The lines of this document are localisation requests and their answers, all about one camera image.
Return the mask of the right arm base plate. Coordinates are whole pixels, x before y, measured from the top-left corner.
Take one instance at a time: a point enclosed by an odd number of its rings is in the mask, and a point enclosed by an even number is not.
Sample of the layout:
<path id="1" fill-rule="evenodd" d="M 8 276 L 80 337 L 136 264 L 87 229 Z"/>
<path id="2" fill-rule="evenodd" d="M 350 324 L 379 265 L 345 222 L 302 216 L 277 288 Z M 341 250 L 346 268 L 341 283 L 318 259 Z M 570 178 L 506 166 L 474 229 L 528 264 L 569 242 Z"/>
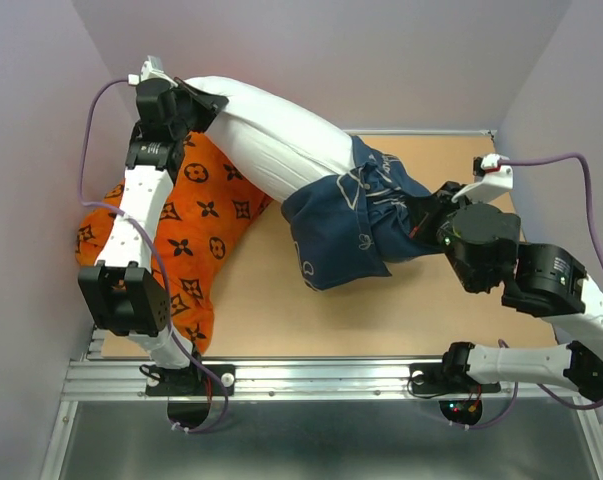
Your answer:
<path id="1" fill-rule="evenodd" d="M 499 383 L 479 383 L 456 367 L 445 369 L 441 362 L 412 363 L 411 391 L 418 396 L 470 393 L 499 393 Z"/>

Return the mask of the white pillow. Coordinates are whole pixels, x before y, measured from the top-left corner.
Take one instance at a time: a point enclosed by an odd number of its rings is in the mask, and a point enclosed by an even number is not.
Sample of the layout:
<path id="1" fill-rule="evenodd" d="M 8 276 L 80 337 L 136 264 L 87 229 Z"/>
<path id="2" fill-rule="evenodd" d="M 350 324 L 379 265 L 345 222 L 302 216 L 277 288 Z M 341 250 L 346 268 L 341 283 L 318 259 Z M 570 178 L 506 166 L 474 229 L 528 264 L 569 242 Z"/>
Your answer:
<path id="1" fill-rule="evenodd" d="M 186 83 L 228 99 L 206 136 L 245 178 L 278 202 L 355 167 L 351 136 L 289 100 L 228 77 L 192 77 Z"/>

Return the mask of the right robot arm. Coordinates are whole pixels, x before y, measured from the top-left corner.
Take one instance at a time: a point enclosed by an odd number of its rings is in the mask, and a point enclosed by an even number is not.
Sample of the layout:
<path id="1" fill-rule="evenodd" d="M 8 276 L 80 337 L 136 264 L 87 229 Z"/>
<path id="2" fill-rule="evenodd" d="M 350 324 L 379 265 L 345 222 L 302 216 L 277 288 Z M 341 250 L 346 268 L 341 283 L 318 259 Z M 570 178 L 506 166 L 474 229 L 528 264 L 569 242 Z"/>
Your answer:
<path id="1" fill-rule="evenodd" d="M 497 349 L 454 342 L 436 363 L 412 369 L 416 394 L 495 392 L 501 382 L 558 386 L 603 406 L 603 292 L 565 249 L 520 239 L 520 218 L 488 203 L 456 199 L 461 185 L 445 183 L 416 198 L 410 236 L 444 253 L 471 294 L 503 289 L 501 304 L 567 331 L 551 348 Z"/>

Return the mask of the blue pillowcase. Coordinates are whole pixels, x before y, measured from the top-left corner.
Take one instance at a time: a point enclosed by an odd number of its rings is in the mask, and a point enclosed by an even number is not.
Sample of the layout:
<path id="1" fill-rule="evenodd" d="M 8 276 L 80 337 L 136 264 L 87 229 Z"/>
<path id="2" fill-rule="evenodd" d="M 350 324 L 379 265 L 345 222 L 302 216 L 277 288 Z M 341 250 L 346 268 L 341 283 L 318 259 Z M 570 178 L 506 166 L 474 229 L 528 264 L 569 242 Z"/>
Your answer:
<path id="1" fill-rule="evenodd" d="M 301 188 L 282 203 L 301 275 L 321 291 L 366 277 L 389 277 L 390 263 L 436 255 L 438 245 L 410 237 L 411 208 L 430 191 L 402 162 L 352 138 L 354 167 Z"/>

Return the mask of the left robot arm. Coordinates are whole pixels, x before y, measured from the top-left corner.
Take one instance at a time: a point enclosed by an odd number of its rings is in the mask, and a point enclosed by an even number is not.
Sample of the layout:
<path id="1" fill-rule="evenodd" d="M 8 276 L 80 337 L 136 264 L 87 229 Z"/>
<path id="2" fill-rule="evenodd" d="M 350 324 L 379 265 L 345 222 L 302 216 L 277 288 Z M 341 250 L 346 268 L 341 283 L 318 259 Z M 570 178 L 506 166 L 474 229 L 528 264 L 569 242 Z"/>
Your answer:
<path id="1" fill-rule="evenodd" d="M 166 277 L 154 278 L 163 261 L 154 245 L 163 206 L 183 162 L 186 137 L 203 133 L 228 99 L 198 90 L 183 80 L 130 77 L 139 118 L 128 144 L 124 187 L 112 229 L 93 265 L 81 268 L 78 283 L 95 325 L 128 337 L 180 393 L 196 392 L 204 371 L 192 341 L 171 318 Z"/>

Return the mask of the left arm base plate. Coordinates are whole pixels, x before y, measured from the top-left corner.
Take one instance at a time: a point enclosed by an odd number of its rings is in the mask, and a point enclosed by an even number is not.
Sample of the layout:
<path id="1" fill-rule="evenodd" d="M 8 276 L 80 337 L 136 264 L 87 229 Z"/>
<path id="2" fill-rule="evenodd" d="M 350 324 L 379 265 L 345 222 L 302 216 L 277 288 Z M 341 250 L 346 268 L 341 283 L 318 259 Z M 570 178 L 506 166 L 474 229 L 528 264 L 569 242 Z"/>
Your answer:
<path id="1" fill-rule="evenodd" d="M 165 369 L 154 364 L 141 364 L 139 371 L 146 377 L 145 394 L 150 397 L 214 397 L 232 396 L 236 368 L 232 364 L 211 365 L 213 379 L 194 366 Z"/>

